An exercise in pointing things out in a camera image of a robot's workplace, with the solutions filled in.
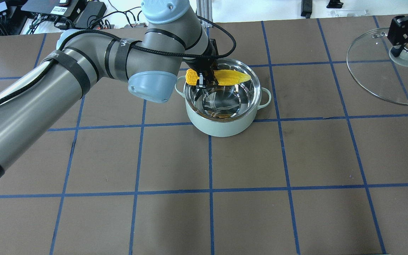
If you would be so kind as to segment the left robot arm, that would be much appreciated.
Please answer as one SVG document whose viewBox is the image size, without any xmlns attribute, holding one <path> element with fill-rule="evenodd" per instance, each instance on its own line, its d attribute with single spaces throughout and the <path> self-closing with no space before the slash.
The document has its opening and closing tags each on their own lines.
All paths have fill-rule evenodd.
<svg viewBox="0 0 408 255">
<path fill-rule="evenodd" d="M 95 29 L 65 32 L 32 71 L 0 92 L 0 178 L 102 78 L 125 82 L 136 97 L 165 103 L 181 63 L 199 88 L 216 85 L 217 48 L 187 0 L 143 0 L 142 40 Z"/>
</svg>

